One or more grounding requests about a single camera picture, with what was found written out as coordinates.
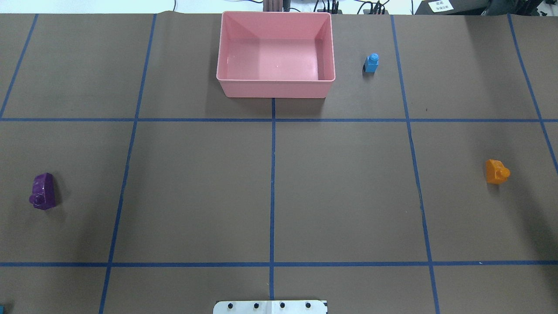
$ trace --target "orange block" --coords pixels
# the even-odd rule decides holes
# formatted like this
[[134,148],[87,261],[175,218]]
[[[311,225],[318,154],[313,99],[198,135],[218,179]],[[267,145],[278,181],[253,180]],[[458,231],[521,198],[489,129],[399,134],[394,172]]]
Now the orange block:
[[501,184],[508,180],[510,171],[504,167],[499,160],[487,160],[487,182],[492,184]]

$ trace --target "white label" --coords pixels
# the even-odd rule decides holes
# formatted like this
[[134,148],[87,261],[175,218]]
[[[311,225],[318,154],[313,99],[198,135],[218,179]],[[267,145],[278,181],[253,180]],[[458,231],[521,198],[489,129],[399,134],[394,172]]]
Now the white label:
[[450,0],[432,1],[429,2],[428,5],[432,9],[432,12],[444,12],[453,10],[453,6],[451,6]]

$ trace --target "purple toy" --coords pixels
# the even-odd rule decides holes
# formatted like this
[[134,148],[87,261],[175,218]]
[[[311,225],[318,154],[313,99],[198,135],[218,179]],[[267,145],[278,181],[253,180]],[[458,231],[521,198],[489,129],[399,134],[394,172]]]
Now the purple toy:
[[44,211],[56,206],[52,174],[43,173],[35,177],[33,194],[29,196],[29,202],[33,204],[34,208]]

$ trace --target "pink plastic box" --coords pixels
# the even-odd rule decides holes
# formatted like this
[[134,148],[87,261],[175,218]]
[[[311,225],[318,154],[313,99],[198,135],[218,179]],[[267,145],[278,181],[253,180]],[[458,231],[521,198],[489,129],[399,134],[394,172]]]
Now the pink plastic box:
[[325,98],[335,80],[331,15],[224,12],[217,79],[228,97]]

